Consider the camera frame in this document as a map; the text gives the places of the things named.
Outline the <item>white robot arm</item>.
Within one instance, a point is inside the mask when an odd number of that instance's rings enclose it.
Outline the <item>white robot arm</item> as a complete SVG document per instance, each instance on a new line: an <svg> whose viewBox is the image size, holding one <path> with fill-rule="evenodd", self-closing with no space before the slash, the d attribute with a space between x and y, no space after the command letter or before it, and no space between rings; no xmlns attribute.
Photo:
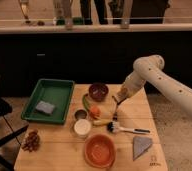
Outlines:
<svg viewBox="0 0 192 171"><path fill-rule="evenodd" d="M133 72L126 77L120 90L113 95L116 104L120 105L134 96L146 82L149 82L192 119L192 89L166 75L162 71L164 65L165 61L160 55L136 59L133 63Z"/></svg>

